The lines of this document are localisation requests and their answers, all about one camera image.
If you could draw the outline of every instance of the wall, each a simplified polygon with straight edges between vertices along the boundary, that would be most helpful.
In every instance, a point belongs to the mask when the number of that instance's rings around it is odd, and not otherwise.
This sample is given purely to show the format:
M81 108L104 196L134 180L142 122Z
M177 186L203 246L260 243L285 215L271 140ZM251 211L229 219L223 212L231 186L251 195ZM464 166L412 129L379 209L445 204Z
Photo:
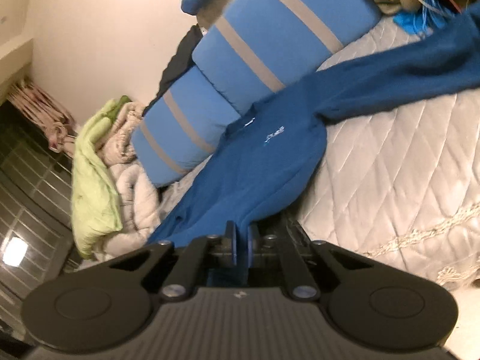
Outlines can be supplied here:
M181 0L31 0L32 76L82 124L108 99L147 104L196 23Z
M0 45L20 35L29 0L0 0Z

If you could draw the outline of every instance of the mattress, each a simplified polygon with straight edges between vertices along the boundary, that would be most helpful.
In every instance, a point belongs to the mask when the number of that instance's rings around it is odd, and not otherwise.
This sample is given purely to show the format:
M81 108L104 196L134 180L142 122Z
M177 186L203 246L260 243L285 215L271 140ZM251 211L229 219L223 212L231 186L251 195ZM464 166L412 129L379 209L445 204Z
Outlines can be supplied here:
M418 41L391 18L325 61ZM329 126L296 216L308 236L436 281L480 268L480 88Z

